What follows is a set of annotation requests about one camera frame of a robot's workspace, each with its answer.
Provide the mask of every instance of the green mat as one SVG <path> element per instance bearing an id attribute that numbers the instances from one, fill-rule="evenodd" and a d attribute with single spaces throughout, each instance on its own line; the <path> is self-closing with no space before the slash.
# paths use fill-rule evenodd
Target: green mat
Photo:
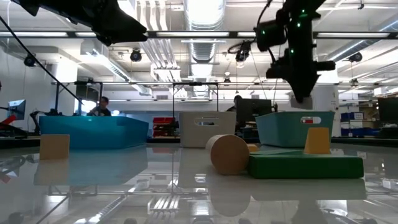
<path id="1" fill-rule="evenodd" d="M 361 178 L 363 160 L 337 155 L 250 155 L 248 173 L 256 179 Z"/>
<path id="2" fill-rule="evenodd" d="M 302 155 L 304 150 L 293 149 L 270 149 L 257 152 L 250 152 L 250 155 Z"/>

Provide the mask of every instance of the storage bin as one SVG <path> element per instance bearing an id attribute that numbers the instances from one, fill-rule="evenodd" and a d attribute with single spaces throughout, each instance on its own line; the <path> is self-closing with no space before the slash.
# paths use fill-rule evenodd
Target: storage bin
<path id="1" fill-rule="evenodd" d="M 235 134 L 235 112 L 180 112 L 182 147 L 204 148 L 219 134 Z"/>
<path id="2" fill-rule="evenodd" d="M 146 144 L 148 123 L 127 117 L 41 116 L 41 134 L 68 134 L 71 149 L 121 149 Z"/>
<path id="3" fill-rule="evenodd" d="M 256 117 L 261 144 L 305 147 L 309 128 L 333 128 L 334 112 L 279 112 Z"/>

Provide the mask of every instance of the white wall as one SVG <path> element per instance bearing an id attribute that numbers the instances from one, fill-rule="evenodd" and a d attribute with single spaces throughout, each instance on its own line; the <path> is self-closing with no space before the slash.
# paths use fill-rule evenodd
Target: white wall
<path id="1" fill-rule="evenodd" d="M 35 126 L 29 114 L 35 110 L 50 111 L 55 106 L 55 85 L 53 80 L 40 67 L 26 67 L 22 60 L 6 54 L 0 50 L 0 81 L 2 88 L 0 92 L 0 106 L 7 107 L 8 101 L 26 100 L 25 120 L 15 121 L 13 126 L 24 130 L 33 131 Z M 60 94 L 60 111 L 72 115 L 73 104 L 63 106 L 71 96 L 65 90 Z M 6 119 L 7 111 L 0 110 L 0 121 Z"/>

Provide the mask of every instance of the ceiling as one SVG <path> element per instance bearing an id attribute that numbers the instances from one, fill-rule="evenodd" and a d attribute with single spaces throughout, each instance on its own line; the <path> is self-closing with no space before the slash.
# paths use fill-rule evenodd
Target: ceiling
<path id="1" fill-rule="evenodd" d="M 378 27 L 383 22 L 396 16 L 398 20 L 398 1 L 396 0 L 365 0 L 365 8 L 358 10 L 359 0 L 327 0 L 318 10 L 322 18 L 315 21 L 314 31 L 378 31 Z M 265 5 L 265 1 L 246 1 L 246 0 L 227 0 L 225 15 L 223 19 L 223 30 L 252 31 L 258 16 Z M 274 19 L 276 11 L 282 5 L 281 0 L 275 0 L 271 7 L 262 17 L 263 21 Z M 166 21 L 169 30 L 185 30 L 184 13 L 181 10 L 183 2 L 179 0 L 166 1 Z M 0 15 L 8 19 L 9 24 L 14 30 L 45 30 L 45 31 L 90 31 L 82 25 L 73 25 L 65 18 L 41 9 L 36 17 L 32 17 L 20 6 L 9 1 L 0 1 Z M 113 82 L 114 75 L 101 65 L 88 63 L 84 56 L 80 55 L 80 46 L 83 39 L 24 39 L 27 46 L 54 46 L 58 47 L 73 57 L 85 63 L 91 69 L 81 70 L 81 76 L 91 76 L 96 80 Z M 241 40 L 226 39 L 225 43 L 218 44 L 216 50 L 215 63 L 211 72 L 212 80 L 222 82 L 224 73 L 230 72 L 231 81 L 236 82 L 256 82 L 261 78 L 265 80 L 265 72 L 269 68 L 271 58 L 268 53 L 259 52 L 255 45 L 252 46 L 252 54 L 246 60 L 243 68 L 236 68 L 234 55 L 225 57 L 228 47 L 240 42 Z M 325 58 L 332 52 L 342 48 L 351 40 L 317 40 L 316 53 L 318 58 Z M 187 78 L 190 74 L 190 54 L 188 44 L 181 43 L 181 39 L 171 39 L 172 48 L 178 66 L 181 68 L 181 77 Z M 109 57 L 118 66 L 131 73 L 137 81 L 153 82 L 150 75 L 151 62 L 142 52 L 141 62 L 134 63 L 129 59 L 133 48 L 139 48 L 138 43 L 115 44 L 109 47 Z M 283 52 L 286 46 L 273 47 L 272 51 L 277 57 L 279 52 Z M 398 62 L 398 40 L 382 40 L 364 50 L 361 50 L 363 60 L 359 63 L 350 64 L 349 62 L 338 62 L 340 81 L 348 82 L 353 77 L 368 72 L 377 72 L 381 67 Z M 385 72 L 378 72 L 361 80 L 361 82 L 395 81 L 398 80 L 398 67 Z M 119 90 L 125 90 L 126 86 L 121 86 Z"/>

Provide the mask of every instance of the security camera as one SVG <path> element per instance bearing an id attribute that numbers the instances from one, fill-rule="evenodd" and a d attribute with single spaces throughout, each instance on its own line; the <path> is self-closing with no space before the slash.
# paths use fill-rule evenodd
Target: security camera
<path id="1" fill-rule="evenodd" d="M 130 55 L 130 59 L 132 62 L 140 62 L 142 59 L 142 55 L 140 53 L 140 49 L 133 49 Z"/>
<path id="2" fill-rule="evenodd" d="M 24 60 L 24 64 L 25 64 L 25 66 L 28 66 L 28 67 L 35 67 L 35 64 L 36 64 L 35 58 L 31 55 L 28 55 Z"/>
<path id="3" fill-rule="evenodd" d="M 362 54 L 360 52 L 355 53 L 355 54 L 349 56 L 348 60 L 350 62 L 360 62 L 360 61 L 362 61 Z"/>

